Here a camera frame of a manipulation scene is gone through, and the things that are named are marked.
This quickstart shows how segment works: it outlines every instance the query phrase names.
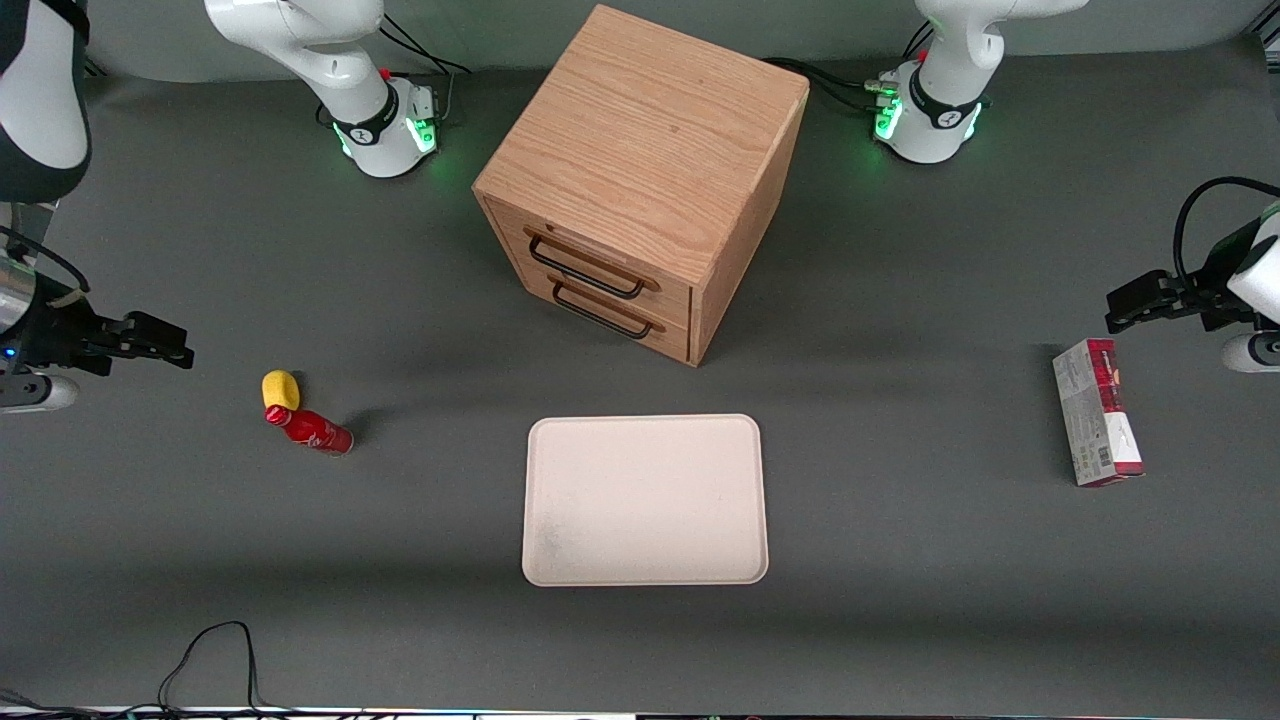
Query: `red and white box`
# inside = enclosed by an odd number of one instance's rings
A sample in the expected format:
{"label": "red and white box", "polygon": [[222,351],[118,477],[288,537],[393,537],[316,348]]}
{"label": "red and white box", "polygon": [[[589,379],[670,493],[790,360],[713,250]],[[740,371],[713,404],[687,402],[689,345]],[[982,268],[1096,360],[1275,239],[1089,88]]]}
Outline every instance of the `red and white box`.
{"label": "red and white box", "polygon": [[1091,338],[1053,359],[1075,484],[1100,488],[1144,473],[1120,401],[1116,341]]}

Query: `plastic tray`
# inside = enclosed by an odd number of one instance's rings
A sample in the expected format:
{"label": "plastic tray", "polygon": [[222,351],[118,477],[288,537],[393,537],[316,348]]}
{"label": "plastic tray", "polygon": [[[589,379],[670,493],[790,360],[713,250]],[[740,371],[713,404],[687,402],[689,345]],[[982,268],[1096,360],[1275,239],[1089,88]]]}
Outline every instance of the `plastic tray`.
{"label": "plastic tray", "polygon": [[529,433],[522,565],[543,587],[758,582],[769,550],[755,420],[539,421]]}

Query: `red bottle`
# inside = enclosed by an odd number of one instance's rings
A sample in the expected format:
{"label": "red bottle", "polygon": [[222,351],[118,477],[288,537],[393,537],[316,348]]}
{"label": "red bottle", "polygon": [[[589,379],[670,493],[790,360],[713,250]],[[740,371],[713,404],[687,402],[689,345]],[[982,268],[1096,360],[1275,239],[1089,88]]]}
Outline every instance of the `red bottle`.
{"label": "red bottle", "polygon": [[298,445],[305,445],[328,452],[329,455],[346,455],[351,452],[353,439],[351,430],[342,425],[335,425],[325,420],[319,414],[310,410],[289,410],[280,405],[266,409],[268,423],[284,429],[284,434]]}

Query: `wooden cabinet top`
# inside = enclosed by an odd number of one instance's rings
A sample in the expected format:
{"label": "wooden cabinet top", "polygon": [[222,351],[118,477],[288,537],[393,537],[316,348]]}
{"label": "wooden cabinet top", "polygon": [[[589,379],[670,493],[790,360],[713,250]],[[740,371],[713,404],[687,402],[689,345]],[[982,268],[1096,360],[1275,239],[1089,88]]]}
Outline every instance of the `wooden cabinet top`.
{"label": "wooden cabinet top", "polygon": [[475,190],[698,286],[808,91],[797,74],[598,5]]}

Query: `yellow object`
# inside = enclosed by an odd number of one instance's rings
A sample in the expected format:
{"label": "yellow object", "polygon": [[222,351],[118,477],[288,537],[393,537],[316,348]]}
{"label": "yellow object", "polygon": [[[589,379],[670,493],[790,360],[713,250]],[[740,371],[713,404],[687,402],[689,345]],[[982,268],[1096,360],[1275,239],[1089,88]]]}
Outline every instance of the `yellow object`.
{"label": "yellow object", "polygon": [[262,405],[270,407],[282,405],[297,410],[302,405],[302,391],[298,380],[287,370],[271,370],[262,378]]}

